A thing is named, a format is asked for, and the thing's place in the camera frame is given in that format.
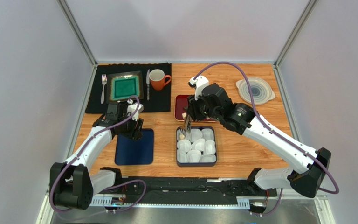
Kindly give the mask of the navy box lid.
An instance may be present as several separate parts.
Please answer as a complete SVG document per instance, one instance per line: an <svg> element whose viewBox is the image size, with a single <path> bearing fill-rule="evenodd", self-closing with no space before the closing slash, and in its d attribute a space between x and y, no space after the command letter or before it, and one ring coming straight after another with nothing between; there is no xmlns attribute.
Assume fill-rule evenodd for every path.
<svg viewBox="0 0 358 224"><path fill-rule="evenodd" d="M115 153L115 164L124 165L149 165L154 156L154 131L143 129L142 138L132 140L118 135Z"/></svg>

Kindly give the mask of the metal serving tongs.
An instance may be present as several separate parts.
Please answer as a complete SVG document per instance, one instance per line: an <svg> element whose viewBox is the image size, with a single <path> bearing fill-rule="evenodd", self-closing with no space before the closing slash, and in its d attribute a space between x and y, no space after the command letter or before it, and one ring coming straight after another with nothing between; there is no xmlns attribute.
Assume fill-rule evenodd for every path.
<svg viewBox="0 0 358 224"><path fill-rule="evenodd" d="M185 117L184 117L184 123L180 128L180 132L183 136L187 136L188 133L190 133L191 131L191 122L192 122L192 117L186 113Z"/></svg>

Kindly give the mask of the green square plate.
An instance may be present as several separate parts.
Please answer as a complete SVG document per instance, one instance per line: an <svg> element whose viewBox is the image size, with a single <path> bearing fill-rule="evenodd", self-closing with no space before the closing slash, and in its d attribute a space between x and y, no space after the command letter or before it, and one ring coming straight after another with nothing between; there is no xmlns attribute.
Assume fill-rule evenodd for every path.
<svg viewBox="0 0 358 224"><path fill-rule="evenodd" d="M127 100L136 95L144 98L143 74L141 71L107 75L107 103Z"/></svg>

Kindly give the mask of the navy box with paper cups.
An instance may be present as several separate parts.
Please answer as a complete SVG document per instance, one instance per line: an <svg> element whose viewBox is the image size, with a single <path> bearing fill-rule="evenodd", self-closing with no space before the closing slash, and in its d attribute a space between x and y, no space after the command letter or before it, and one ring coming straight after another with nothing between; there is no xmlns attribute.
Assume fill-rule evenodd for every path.
<svg viewBox="0 0 358 224"><path fill-rule="evenodd" d="M193 126L186 139L176 130L176 163L179 167L213 167L217 160L217 138L211 126Z"/></svg>

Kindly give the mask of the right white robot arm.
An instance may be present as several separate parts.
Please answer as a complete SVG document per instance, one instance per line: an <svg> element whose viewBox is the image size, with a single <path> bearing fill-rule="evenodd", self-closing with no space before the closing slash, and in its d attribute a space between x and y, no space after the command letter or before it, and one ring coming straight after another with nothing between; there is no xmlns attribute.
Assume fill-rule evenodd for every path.
<svg viewBox="0 0 358 224"><path fill-rule="evenodd" d="M245 103L234 103L226 91L214 84L189 83L195 94L187 98L185 132L192 121L211 118L225 129L255 140L288 163L286 168L255 168L248 177L260 189L293 189L314 198L327 175L331 152L316 150L276 129Z"/></svg>

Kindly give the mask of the table knife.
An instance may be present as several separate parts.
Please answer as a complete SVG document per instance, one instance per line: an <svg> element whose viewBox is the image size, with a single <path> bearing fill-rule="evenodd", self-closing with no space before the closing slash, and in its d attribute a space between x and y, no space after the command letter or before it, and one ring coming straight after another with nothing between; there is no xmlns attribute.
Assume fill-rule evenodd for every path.
<svg viewBox="0 0 358 224"><path fill-rule="evenodd" d="M146 74L146 84L147 84L147 101L150 100L150 69Z"/></svg>

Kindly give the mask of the red lacquer tray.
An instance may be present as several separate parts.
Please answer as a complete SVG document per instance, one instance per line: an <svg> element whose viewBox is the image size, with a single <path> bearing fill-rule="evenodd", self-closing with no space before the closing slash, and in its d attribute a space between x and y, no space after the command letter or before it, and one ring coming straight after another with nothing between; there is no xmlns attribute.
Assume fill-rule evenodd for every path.
<svg viewBox="0 0 358 224"><path fill-rule="evenodd" d="M184 121L182 118L182 113L186 112L186 108L188 107L187 98L190 95L182 94L177 95L175 98L175 105L174 105L174 117L177 121Z"/></svg>

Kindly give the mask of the orange mug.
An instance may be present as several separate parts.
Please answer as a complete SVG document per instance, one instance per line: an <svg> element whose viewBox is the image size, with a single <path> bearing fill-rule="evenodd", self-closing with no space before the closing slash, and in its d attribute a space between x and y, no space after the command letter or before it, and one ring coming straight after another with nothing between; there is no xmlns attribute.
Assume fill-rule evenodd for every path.
<svg viewBox="0 0 358 224"><path fill-rule="evenodd" d="M160 91L171 82L172 77L160 69L154 69L149 73L149 79L153 89Z"/></svg>

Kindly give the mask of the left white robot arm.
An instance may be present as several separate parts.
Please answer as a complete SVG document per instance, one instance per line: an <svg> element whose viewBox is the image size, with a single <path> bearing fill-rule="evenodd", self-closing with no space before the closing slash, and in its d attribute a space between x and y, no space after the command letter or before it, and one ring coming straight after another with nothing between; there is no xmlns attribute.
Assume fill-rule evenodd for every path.
<svg viewBox="0 0 358 224"><path fill-rule="evenodd" d="M80 148L64 162L51 166L49 203L55 211L86 210L94 195L114 186L121 175L118 169L102 168L95 175L90 175L89 169L115 136L142 138L143 119L139 115L143 109L142 104L130 99L109 104Z"/></svg>

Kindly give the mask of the silver fork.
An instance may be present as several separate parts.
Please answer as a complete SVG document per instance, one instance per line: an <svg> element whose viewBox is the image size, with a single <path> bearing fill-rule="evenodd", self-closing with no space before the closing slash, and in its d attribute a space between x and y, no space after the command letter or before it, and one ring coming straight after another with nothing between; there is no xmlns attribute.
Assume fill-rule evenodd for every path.
<svg viewBox="0 0 358 224"><path fill-rule="evenodd" d="M102 74L102 93L101 93L101 99L100 99L100 103L103 104L104 103L104 99L105 99L105 93L104 93L104 88L107 84L107 75L106 74Z"/></svg>

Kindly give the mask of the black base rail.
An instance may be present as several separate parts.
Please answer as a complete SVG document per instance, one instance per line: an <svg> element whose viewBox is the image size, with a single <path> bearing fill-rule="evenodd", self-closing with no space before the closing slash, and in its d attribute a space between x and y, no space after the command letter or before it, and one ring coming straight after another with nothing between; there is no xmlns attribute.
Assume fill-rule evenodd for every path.
<svg viewBox="0 0 358 224"><path fill-rule="evenodd" d="M125 202L137 199L142 204L234 205L237 198L255 198L265 201L276 197L275 189L262 190L245 178L192 178L128 176L119 183L134 181L108 193L125 197Z"/></svg>

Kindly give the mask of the black placemat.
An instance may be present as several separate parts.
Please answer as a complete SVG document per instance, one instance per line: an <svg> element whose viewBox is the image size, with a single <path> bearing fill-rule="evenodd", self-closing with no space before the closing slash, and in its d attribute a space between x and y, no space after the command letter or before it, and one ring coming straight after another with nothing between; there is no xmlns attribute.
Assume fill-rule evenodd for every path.
<svg viewBox="0 0 358 224"><path fill-rule="evenodd" d="M88 104L85 109L86 113L101 114L107 111L107 103L101 104L102 93L102 74L110 75L122 72L141 71L143 76L143 93L144 98L140 100L140 103L144 106L143 112L169 112L171 110L171 84L167 84L162 90L156 91L150 86L150 99L147 100L147 84L146 74L147 71L153 71L155 69L162 70L165 74L170 75L172 71L172 65L170 63L157 63L157 64L136 64L136 63L124 63L124 64L110 64L99 65L93 85L91 88Z"/></svg>

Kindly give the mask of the white round plate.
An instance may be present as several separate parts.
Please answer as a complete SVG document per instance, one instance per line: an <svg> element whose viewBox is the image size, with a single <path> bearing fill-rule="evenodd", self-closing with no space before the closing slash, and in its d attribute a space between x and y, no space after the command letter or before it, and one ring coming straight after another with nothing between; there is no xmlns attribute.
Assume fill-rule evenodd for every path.
<svg viewBox="0 0 358 224"><path fill-rule="evenodd" d="M236 82L239 95L243 100L251 104L250 92L255 105L265 104L275 98L275 93L265 80L258 77L250 77L248 80L251 86L250 90L245 79Z"/></svg>

